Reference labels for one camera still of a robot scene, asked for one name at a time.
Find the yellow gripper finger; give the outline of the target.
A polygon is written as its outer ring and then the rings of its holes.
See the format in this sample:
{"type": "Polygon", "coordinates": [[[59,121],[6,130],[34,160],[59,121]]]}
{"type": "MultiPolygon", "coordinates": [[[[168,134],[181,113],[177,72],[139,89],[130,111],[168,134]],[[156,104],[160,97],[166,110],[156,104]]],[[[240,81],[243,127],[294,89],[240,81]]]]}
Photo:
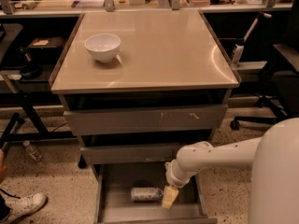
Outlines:
{"type": "Polygon", "coordinates": [[[172,186],[164,187],[164,196],[162,198],[162,207],[169,209],[177,198],[179,190],[172,186]]]}

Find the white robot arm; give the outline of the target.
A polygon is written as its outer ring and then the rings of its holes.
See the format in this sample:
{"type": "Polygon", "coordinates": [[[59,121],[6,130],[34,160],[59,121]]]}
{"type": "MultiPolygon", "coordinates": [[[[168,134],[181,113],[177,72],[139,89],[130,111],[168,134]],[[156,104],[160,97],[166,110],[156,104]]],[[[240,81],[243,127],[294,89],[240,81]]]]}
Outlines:
{"type": "Polygon", "coordinates": [[[248,224],[299,224],[299,118],[285,119],[263,136],[220,147],[206,141],[182,147],[165,165],[162,206],[209,167],[252,167],[248,224]]]}

